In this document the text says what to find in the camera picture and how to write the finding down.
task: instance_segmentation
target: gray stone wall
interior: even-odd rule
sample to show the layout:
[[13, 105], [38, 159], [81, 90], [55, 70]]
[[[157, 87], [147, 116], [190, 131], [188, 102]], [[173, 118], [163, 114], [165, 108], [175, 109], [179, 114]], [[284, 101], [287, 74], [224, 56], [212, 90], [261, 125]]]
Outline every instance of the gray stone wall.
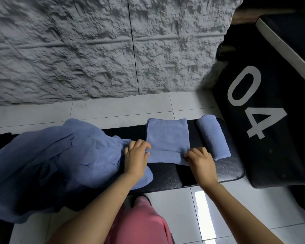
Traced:
[[0, 0], [0, 105], [210, 87], [242, 1]]

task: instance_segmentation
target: rolled towel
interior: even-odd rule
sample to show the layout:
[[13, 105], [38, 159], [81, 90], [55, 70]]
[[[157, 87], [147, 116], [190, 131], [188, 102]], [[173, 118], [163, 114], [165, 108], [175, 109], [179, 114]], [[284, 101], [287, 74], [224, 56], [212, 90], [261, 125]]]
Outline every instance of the rolled towel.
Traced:
[[215, 161], [231, 156], [224, 133], [214, 115], [204, 115], [196, 123]]

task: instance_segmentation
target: number 04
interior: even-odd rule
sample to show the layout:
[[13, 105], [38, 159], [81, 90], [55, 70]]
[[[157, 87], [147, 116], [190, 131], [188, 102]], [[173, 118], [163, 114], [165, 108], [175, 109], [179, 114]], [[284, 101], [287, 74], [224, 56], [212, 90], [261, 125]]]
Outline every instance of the number 04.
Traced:
[[[253, 76], [252, 85], [241, 99], [235, 100], [232, 96], [233, 91], [235, 90], [236, 86], [238, 86], [238, 84], [242, 81], [245, 75], [249, 73], [252, 74]], [[229, 86], [227, 92], [228, 101], [233, 106], [242, 106], [253, 96], [253, 94], [260, 86], [260, 83], [261, 83], [260, 71], [254, 66], [247, 66]], [[281, 120], [287, 115], [286, 111], [283, 108], [247, 108], [245, 110], [245, 113], [252, 125], [252, 128], [247, 131], [248, 136], [251, 138], [252, 136], [257, 135], [259, 139], [264, 138], [264, 134], [262, 132], [264, 129], [277, 123], [279, 120]], [[270, 116], [264, 119], [263, 121], [257, 123], [252, 114], [270, 115]]]

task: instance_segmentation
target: pink pants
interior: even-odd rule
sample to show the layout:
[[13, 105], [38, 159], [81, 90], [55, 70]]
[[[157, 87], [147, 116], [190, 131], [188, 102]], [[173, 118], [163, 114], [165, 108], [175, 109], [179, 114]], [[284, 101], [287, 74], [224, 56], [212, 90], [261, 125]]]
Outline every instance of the pink pants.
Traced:
[[116, 216], [105, 244], [173, 244], [164, 218], [158, 215], [145, 197], [138, 197], [127, 213], [122, 207]]

